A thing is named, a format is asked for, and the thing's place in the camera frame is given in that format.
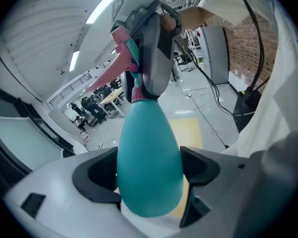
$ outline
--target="wooden table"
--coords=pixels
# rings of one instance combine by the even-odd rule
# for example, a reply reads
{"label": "wooden table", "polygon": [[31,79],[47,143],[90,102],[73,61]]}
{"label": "wooden table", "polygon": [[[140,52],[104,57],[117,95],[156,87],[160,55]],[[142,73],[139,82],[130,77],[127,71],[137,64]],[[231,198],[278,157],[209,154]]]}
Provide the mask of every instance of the wooden table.
{"label": "wooden table", "polygon": [[110,118],[110,114],[105,110],[105,108],[103,107],[103,105],[111,103],[114,108],[123,116],[125,117],[124,113],[117,107],[117,105],[114,103],[114,100],[117,99],[121,104],[122,101],[118,98],[118,96],[123,92],[123,88],[120,87],[118,89],[116,89],[115,91],[113,91],[110,95],[108,95],[105,99],[102,100],[102,102],[100,102],[98,105],[102,106],[103,110],[106,112],[106,114],[108,115],[108,117]]}

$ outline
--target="ceiling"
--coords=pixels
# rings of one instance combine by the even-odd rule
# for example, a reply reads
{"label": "ceiling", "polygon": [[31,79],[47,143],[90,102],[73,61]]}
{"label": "ceiling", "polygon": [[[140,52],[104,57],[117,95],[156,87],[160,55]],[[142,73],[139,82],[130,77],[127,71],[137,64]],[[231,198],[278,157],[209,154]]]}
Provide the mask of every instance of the ceiling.
{"label": "ceiling", "polygon": [[[194,0],[165,0],[179,9]],[[94,24],[85,22],[101,0],[19,0],[0,27],[15,67],[47,99],[66,82],[100,63],[113,59],[108,6]],[[79,48],[75,70],[69,72]]]}

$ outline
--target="floor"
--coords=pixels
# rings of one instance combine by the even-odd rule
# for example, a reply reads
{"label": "floor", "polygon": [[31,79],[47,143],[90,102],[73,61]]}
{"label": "floor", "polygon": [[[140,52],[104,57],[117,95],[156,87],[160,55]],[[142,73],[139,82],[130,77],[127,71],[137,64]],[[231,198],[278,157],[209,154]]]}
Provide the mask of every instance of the floor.
{"label": "floor", "polygon": [[[224,144],[232,145],[238,137],[238,130],[235,126],[233,117],[222,112],[213,97],[210,84],[206,78],[196,68],[188,72],[179,71],[180,80],[178,82],[170,82],[166,91],[159,98],[159,104],[168,119],[185,119],[197,118],[203,149],[221,152],[225,149],[214,130],[218,133]],[[234,109],[237,95],[228,86],[219,85],[220,102],[231,112]],[[128,115],[130,103],[123,101],[123,105],[119,108],[125,115]],[[88,151],[97,150],[102,143],[102,148],[113,147],[119,145],[119,139],[125,118],[119,117],[117,112],[113,118],[97,124],[95,127],[88,127],[90,141],[86,145]]]}

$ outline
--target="railing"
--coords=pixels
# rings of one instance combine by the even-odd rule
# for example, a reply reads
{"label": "railing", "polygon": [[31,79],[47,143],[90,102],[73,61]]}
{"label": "railing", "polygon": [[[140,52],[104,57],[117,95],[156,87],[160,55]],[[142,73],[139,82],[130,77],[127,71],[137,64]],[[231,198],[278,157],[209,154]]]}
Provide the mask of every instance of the railing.
{"label": "railing", "polygon": [[96,66],[96,69],[104,69],[109,63],[109,61],[103,62],[99,66]]}
{"label": "railing", "polygon": [[49,103],[52,107],[55,107],[58,103],[60,103],[65,97],[73,92],[76,88],[87,82],[91,79],[91,76],[89,73],[85,74],[84,76],[80,77],[78,80],[74,81],[72,84],[70,84],[68,87],[63,89],[57,96],[55,96]]}

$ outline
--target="white fabric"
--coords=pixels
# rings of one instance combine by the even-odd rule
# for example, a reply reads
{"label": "white fabric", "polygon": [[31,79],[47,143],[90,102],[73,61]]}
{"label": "white fabric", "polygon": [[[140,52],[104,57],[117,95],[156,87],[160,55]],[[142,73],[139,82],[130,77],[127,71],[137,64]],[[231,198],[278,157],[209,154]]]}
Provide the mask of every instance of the white fabric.
{"label": "white fabric", "polygon": [[[255,151],[267,149],[291,131],[298,131],[298,122],[293,119],[297,116],[298,106],[289,107],[291,103],[298,105],[298,101],[295,101],[298,100],[298,91],[292,96],[285,95],[289,88],[298,89],[298,80],[294,80],[298,79],[296,27],[277,0],[247,1],[253,11],[276,24],[278,48],[270,80],[253,118],[241,131],[238,140],[223,151],[241,157],[249,157]],[[249,16],[242,0],[201,0],[199,6],[234,25]]]}

